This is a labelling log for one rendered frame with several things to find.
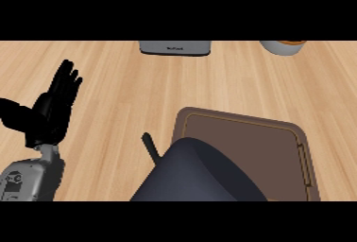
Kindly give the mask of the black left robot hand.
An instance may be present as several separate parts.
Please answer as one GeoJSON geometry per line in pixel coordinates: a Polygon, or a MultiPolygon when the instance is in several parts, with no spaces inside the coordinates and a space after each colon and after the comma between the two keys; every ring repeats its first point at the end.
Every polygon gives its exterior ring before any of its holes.
{"type": "Polygon", "coordinates": [[[54,146],[63,140],[80,83],[73,62],[63,60],[48,90],[30,108],[0,98],[0,121],[5,128],[24,134],[24,147],[54,146]]]}

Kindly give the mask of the dark grey pot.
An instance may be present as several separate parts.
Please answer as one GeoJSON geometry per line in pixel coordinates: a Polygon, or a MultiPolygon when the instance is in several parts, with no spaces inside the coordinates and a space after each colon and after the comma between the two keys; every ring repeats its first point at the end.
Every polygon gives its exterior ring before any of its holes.
{"type": "Polygon", "coordinates": [[[160,156],[145,132],[141,141],[154,167],[131,201],[266,201],[240,168],[194,138],[181,138],[160,156]]]}

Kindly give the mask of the brown tray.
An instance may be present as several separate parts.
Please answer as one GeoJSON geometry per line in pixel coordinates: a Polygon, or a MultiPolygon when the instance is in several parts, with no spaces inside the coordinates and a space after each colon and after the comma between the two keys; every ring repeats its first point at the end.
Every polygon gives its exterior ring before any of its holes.
{"type": "Polygon", "coordinates": [[[172,138],[194,138],[228,157],[266,199],[318,201],[306,136],[297,125],[187,107],[176,113],[172,138]]]}

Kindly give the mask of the grey appliance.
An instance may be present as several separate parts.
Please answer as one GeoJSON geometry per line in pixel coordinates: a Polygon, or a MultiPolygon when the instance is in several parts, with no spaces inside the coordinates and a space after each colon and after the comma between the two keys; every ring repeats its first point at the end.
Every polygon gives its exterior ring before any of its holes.
{"type": "Polygon", "coordinates": [[[206,56],[210,41],[139,41],[139,52],[151,55],[206,56]]]}

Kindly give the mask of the grey cup with orange rim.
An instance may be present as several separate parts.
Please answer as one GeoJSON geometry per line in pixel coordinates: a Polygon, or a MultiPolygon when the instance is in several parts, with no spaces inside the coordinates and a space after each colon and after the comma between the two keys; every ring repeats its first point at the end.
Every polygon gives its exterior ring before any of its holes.
{"type": "Polygon", "coordinates": [[[271,54],[291,56],[297,53],[305,41],[259,41],[259,44],[271,54]]]}

